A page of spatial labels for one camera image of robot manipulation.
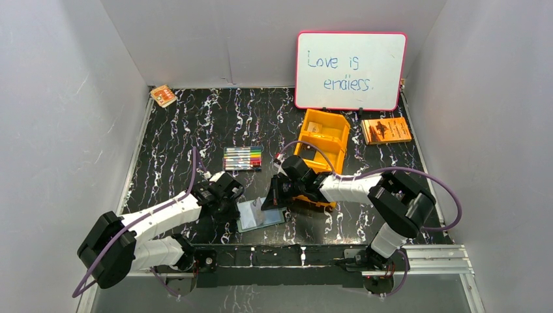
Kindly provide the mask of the orange plastic bin tray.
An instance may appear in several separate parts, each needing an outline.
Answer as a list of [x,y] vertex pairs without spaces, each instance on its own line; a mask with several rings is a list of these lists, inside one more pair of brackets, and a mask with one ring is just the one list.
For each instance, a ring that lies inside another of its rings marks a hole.
[[[309,122],[322,124],[320,133],[307,132]],[[350,123],[340,114],[308,109],[299,133],[299,143],[295,144],[294,154],[299,156],[302,149],[317,151],[314,160],[304,160],[316,173],[334,170],[341,174],[347,153]]]

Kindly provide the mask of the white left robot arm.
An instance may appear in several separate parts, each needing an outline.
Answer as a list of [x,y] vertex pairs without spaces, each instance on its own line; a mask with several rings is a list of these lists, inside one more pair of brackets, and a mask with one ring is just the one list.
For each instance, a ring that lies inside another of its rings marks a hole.
[[244,191],[239,181],[222,171],[153,207],[120,216],[108,211],[95,222],[77,256],[102,289],[115,286],[133,271],[152,267],[188,271],[199,264],[190,241],[181,234],[158,236],[197,221],[202,213],[223,222],[238,219],[237,199]]

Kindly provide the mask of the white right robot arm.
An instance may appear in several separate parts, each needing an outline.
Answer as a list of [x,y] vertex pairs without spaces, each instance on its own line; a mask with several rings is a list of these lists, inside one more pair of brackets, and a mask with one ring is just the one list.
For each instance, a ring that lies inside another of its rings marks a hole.
[[384,220],[366,253],[368,264],[383,270],[408,239],[416,238],[436,205],[435,197],[410,177],[410,169],[382,168],[366,176],[316,173],[298,156],[290,156],[272,176],[263,211],[285,207],[304,196],[313,202],[370,204]]

